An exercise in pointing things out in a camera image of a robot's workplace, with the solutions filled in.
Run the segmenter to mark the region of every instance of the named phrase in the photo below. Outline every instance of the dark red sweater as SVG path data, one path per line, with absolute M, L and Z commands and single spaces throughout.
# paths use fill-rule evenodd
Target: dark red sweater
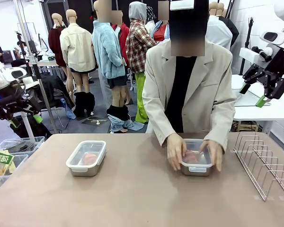
M 63 29 L 64 28 L 62 28 L 62 27 L 58 27 L 58 28 L 55 28 L 55 29 L 52 28 L 49 31 L 48 44 L 49 44 L 49 48 L 52 50 L 52 52 L 56 56 L 57 64 L 61 67 L 66 67 L 66 63 L 63 60 L 61 44 L 60 44 L 60 35 L 61 35 L 61 31 Z
M 117 25 L 112 25 L 112 28 L 115 30 L 117 28 Z M 121 29 L 121 34 L 120 34 L 120 38 L 119 38 L 119 43 L 120 43 L 120 48 L 121 48 L 121 54 L 122 54 L 122 57 L 124 57 L 124 59 L 126 61 L 126 65 L 128 66 L 125 43 L 126 43 L 127 36 L 129 34 L 129 28 L 128 28 L 128 26 L 126 26 L 125 23 L 123 23 L 121 25 L 120 29 Z

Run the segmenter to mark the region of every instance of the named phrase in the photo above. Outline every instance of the lime green pants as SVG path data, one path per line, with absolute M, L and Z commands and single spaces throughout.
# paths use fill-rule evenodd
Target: lime green pants
M 145 83 L 145 75 L 144 72 L 136 73 L 136 83 L 137 83 L 137 103 L 138 103 L 138 112 L 136 115 L 136 122 L 146 123 L 148 121 L 147 114 L 144 109 L 143 100 L 142 100 L 142 92 Z

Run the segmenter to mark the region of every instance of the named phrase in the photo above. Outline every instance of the metal dish rack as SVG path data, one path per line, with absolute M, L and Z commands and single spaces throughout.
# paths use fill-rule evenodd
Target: metal dish rack
M 274 182 L 284 192 L 284 165 L 279 163 L 279 158 L 260 140 L 259 135 L 240 132 L 234 152 L 264 201 L 269 198 Z

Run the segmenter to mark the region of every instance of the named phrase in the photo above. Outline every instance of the gray hoodie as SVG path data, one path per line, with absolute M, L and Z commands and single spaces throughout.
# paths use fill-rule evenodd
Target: gray hoodie
M 129 4 L 128 16 L 130 19 L 146 20 L 146 4 L 133 1 Z

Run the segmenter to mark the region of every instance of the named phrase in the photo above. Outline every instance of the black bag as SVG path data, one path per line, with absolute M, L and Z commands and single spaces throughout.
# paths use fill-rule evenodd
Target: black bag
M 21 116 L 16 116 L 16 120 L 19 122 L 20 126 L 15 127 L 13 124 L 10 124 L 10 128 L 16 133 L 20 138 L 28 138 L 27 129 L 24 125 L 23 119 Z M 48 139 L 52 134 L 45 127 L 43 123 L 37 123 L 33 116 L 27 116 L 30 127 L 32 128 L 33 134 L 35 137 L 37 136 L 45 136 Z

